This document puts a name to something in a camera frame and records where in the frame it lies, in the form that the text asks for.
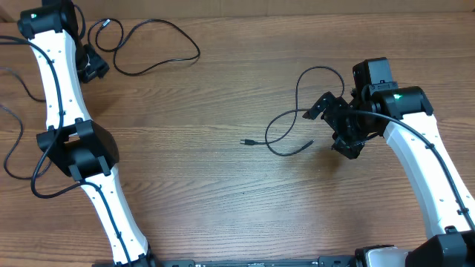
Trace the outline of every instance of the wooden table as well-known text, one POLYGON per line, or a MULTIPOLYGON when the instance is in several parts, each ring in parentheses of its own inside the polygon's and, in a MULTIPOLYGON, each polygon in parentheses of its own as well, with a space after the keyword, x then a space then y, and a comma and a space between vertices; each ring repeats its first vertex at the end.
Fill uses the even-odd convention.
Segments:
MULTIPOLYGON (((298 75, 313 65, 340 71, 350 100, 352 66, 380 56, 393 77, 418 85, 435 108, 445 146, 468 188, 475 191, 475 13, 357 16, 288 16, 172 20, 199 44, 194 64, 170 64, 141 77, 113 68, 82 86, 97 123, 115 137, 120 179, 137 224, 160 259, 244 260, 312 258, 352 254, 381 243, 415 248, 425 241, 419 205, 405 173, 382 138, 369 142, 357 160, 329 148, 323 121, 299 119, 291 151, 315 139, 297 156, 279 157, 262 140, 269 121, 293 109, 298 75)), ((128 31, 138 21, 124 21, 128 31)), ((14 24, 1 34, 19 36, 14 24)), ((118 28, 99 42, 113 47, 118 28)), ((118 65, 141 70, 163 59, 190 56, 179 33, 150 24, 119 52, 118 65)), ((101 53, 112 63, 112 55, 101 53)), ((33 94, 42 83, 27 47, 1 47, 2 66, 20 72, 33 94)), ((35 135, 45 130, 45 106, 0 74, 0 102, 24 120, 25 133, 10 168, 30 175, 40 156, 35 135)), ((310 107, 338 78, 308 73, 300 107, 310 107)), ((0 155, 19 131, 0 113, 0 155)), ((290 117, 272 130, 277 136, 290 117)), ((73 183, 53 168, 38 181, 41 192, 73 183)), ((90 266, 110 260, 111 249, 81 190, 40 200, 29 182, 0 172, 0 266, 90 266)))

